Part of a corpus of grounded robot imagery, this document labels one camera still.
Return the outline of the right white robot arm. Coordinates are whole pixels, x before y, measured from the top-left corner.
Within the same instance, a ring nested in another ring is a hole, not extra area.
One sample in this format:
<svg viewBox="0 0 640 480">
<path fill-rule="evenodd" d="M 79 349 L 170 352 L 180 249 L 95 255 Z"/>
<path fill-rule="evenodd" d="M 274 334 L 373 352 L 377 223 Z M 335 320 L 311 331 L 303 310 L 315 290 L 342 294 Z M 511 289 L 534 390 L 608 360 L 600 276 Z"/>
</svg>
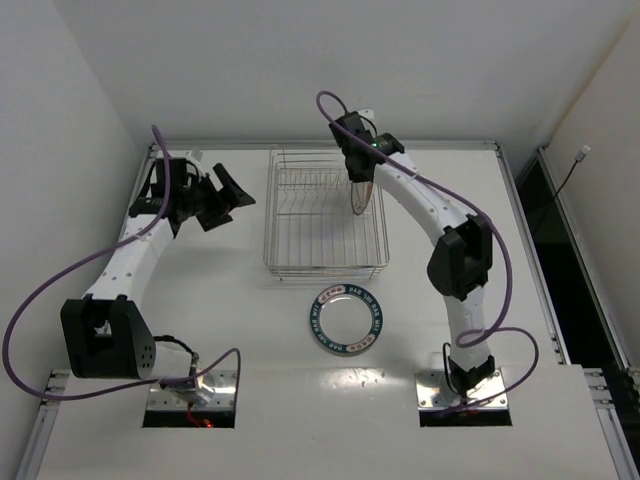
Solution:
<svg viewBox="0 0 640 480">
<path fill-rule="evenodd" d="M 462 348 L 457 338 L 485 327 L 484 286 L 493 264 L 493 235 L 485 219 L 461 208 L 418 180 L 418 169 L 404 146 L 390 134 L 374 137 L 360 115 L 349 112 L 330 125 L 354 184 L 373 184 L 390 194 L 420 225 L 434 250 L 426 267 L 444 297 L 451 338 L 450 382 L 464 396 L 495 370 L 488 343 Z"/>
</svg>

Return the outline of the orange sunburst pattern plate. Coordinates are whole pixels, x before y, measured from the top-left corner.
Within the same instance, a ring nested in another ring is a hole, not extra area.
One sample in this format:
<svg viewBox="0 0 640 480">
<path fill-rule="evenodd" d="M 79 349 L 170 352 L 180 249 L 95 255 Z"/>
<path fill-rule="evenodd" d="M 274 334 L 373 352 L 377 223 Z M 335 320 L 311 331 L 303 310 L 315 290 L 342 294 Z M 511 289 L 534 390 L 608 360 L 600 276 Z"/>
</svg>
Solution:
<svg viewBox="0 0 640 480">
<path fill-rule="evenodd" d="M 355 216 L 362 215 L 370 202 L 374 185 L 372 182 L 352 182 L 350 189 L 350 204 Z"/>
</svg>

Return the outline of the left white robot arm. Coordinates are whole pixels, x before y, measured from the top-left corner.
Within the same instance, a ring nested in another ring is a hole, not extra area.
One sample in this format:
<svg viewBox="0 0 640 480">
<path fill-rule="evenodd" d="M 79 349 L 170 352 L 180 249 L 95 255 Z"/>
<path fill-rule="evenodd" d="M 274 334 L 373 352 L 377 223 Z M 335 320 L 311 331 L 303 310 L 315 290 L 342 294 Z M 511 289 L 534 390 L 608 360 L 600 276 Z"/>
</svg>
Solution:
<svg viewBox="0 0 640 480">
<path fill-rule="evenodd" d="M 222 164 L 201 172 L 191 158 L 156 162 L 128 210 L 123 237 L 105 269 L 80 299 L 69 299 L 60 318 L 73 374 L 84 379 L 160 380 L 193 375 L 197 353 L 155 337 L 140 311 L 152 274 L 183 223 L 203 231 L 232 222 L 253 205 Z"/>
</svg>

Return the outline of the green rim lettered plate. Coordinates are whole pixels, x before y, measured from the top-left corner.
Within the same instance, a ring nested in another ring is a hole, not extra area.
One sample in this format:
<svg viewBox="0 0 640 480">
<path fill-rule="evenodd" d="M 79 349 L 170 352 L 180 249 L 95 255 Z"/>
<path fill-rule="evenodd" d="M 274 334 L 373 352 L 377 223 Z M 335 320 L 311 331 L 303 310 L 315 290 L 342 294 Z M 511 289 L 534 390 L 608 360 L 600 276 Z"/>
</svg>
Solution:
<svg viewBox="0 0 640 480">
<path fill-rule="evenodd" d="M 365 288 L 336 284 L 324 289 L 309 311 L 311 334 L 334 355 L 356 356 L 369 350 L 384 325 L 379 301 Z"/>
</svg>

